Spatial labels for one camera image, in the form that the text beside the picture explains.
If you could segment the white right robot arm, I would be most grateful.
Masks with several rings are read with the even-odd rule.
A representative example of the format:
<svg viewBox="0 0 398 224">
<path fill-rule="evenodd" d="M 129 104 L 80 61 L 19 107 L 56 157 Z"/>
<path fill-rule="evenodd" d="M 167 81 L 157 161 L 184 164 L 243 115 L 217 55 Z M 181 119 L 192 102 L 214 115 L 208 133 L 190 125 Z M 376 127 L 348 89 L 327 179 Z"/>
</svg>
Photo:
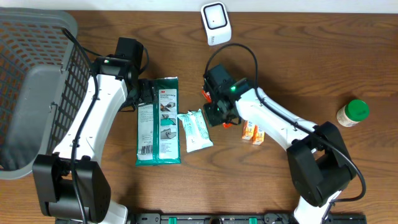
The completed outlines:
<svg viewBox="0 0 398 224">
<path fill-rule="evenodd" d="M 338 128 L 317 125 L 289 112 L 246 78 L 236 81 L 224 66 L 205 72 L 204 105 L 210 126 L 233 119 L 259 126 L 287 153 L 290 174 L 300 194 L 293 217 L 297 223 L 325 223 L 332 201 L 356 177 L 351 157 Z"/>
</svg>

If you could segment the red snack packet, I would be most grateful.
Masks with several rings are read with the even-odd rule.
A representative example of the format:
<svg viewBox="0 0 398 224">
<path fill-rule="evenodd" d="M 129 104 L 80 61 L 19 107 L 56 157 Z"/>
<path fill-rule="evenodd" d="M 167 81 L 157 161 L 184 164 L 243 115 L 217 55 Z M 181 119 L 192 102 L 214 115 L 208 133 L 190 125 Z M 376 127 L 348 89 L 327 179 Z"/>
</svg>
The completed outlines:
<svg viewBox="0 0 398 224">
<path fill-rule="evenodd" d="M 211 127 L 222 125 L 224 128 L 229 128 L 234 125 L 231 119 L 223 117 L 220 108 L 212 102 L 209 92 L 202 90 L 201 93 L 206 99 L 206 103 L 203 105 L 205 118 Z"/>
</svg>

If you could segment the light teal snack packet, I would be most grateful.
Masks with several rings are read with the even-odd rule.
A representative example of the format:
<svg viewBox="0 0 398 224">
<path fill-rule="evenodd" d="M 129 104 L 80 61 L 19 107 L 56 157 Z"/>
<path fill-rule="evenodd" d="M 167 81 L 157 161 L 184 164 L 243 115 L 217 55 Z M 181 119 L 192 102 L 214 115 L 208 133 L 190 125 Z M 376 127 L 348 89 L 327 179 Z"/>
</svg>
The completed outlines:
<svg viewBox="0 0 398 224">
<path fill-rule="evenodd" d="M 187 152 L 213 146 L 201 109 L 189 111 L 186 114 L 178 114 L 177 118 L 183 124 Z"/>
</svg>

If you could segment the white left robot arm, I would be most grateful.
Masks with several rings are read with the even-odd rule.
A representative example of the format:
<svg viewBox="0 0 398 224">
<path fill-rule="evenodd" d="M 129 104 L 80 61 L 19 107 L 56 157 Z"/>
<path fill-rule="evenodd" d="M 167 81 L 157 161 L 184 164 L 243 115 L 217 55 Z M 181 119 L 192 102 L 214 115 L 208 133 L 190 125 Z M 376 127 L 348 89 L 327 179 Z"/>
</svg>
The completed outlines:
<svg viewBox="0 0 398 224">
<path fill-rule="evenodd" d="M 56 223 L 126 223 L 128 209 L 111 199 L 101 170 L 104 144 L 118 111 L 155 101 L 155 88 L 140 75 L 147 49 L 121 37 L 114 54 L 90 65 L 83 103 L 50 155 L 39 154 L 32 173 L 41 212 Z"/>
</svg>

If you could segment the green white wipes pack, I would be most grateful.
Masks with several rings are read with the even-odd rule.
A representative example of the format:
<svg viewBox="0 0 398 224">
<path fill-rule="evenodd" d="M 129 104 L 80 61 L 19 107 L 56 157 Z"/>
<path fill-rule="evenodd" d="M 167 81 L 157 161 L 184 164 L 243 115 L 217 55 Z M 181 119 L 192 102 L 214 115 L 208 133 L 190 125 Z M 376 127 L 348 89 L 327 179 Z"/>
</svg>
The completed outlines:
<svg viewBox="0 0 398 224">
<path fill-rule="evenodd" d="M 157 102 L 137 109 L 136 166 L 180 163 L 178 78 L 155 80 Z"/>
</svg>

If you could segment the orange juice box pair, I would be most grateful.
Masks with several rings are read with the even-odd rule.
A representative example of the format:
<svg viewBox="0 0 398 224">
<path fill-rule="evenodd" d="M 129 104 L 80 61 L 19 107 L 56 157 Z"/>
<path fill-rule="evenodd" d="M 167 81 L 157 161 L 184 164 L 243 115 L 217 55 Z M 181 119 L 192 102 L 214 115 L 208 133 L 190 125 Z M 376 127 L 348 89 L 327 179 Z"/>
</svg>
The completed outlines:
<svg viewBox="0 0 398 224">
<path fill-rule="evenodd" d="M 253 145 L 261 145 L 264 142 L 265 132 L 251 121 L 245 121 L 243 126 L 243 140 L 251 140 Z"/>
</svg>

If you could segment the green lid white jar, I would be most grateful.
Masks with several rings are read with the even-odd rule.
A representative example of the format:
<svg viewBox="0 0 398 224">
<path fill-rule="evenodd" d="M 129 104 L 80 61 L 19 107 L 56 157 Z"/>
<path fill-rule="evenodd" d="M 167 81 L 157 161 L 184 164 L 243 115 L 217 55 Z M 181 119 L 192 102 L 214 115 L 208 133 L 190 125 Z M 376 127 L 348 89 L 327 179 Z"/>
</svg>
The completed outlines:
<svg viewBox="0 0 398 224">
<path fill-rule="evenodd" d="M 369 106 L 363 100 L 352 100 L 336 113 L 337 121 L 344 127 L 353 127 L 370 114 Z"/>
</svg>

